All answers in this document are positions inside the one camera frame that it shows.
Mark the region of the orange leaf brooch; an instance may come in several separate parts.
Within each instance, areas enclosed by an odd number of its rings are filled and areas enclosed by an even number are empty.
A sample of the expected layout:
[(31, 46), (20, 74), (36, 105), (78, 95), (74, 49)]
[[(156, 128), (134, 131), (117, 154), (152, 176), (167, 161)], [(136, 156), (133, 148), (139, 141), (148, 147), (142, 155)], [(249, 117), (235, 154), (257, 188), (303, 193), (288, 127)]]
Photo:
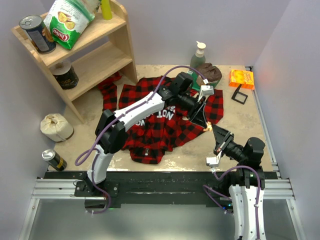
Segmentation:
[(204, 128), (203, 131), (207, 132), (207, 131), (212, 131), (212, 130), (213, 130), (212, 124), (210, 122), (207, 122), (206, 128)]

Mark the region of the red black plaid shirt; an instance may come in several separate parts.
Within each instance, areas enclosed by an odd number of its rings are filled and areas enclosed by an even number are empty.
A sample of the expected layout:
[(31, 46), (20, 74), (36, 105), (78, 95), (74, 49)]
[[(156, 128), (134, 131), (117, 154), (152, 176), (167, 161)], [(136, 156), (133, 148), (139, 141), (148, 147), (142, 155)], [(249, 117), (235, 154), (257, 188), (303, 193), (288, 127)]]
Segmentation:
[[(124, 84), (120, 96), (117, 95), (115, 81), (121, 75), (115, 73), (98, 84), (103, 96), (103, 109), (114, 112), (139, 101), (153, 91), (158, 83), (169, 86), (172, 78), (143, 77), (136, 85)], [(166, 152), (183, 146), (202, 135), (206, 130), (186, 119), (187, 111), (180, 106), (169, 106), (138, 121), (128, 131), (128, 138), (122, 147), (129, 150), (133, 161), (157, 165)]]

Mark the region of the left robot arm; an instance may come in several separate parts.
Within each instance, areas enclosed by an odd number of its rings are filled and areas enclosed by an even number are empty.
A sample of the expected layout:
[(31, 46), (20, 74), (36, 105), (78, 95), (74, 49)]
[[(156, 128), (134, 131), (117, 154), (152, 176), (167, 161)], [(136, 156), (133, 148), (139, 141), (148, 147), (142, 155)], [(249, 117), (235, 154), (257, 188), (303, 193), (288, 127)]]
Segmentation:
[(114, 154), (125, 145), (127, 131), (138, 121), (166, 107), (178, 106), (187, 111), (186, 117), (191, 123), (207, 128), (206, 98), (203, 93), (199, 93), (197, 98), (189, 96), (187, 91), (192, 84), (192, 76), (180, 72), (169, 86), (158, 84), (155, 90), (141, 100), (120, 110), (112, 112), (107, 109), (102, 113), (95, 130), (95, 157), (87, 173), (90, 180), (85, 189), (88, 193), (92, 196), (108, 196), (103, 187), (108, 166)]

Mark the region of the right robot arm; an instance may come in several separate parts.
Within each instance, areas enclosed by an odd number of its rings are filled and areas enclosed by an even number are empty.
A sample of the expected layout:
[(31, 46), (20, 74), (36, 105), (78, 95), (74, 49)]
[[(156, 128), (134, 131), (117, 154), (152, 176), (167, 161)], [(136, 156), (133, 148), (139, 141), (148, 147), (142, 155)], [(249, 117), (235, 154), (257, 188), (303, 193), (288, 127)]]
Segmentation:
[[(236, 240), (265, 240), (264, 194), (265, 173), (261, 166), (265, 143), (250, 137), (244, 146), (234, 142), (234, 134), (222, 127), (212, 127), (215, 147), (213, 158), (206, 159), (223, 192), (232, 202)], [(217, 175), (223, 156), (235, 160), (237, 165)]]

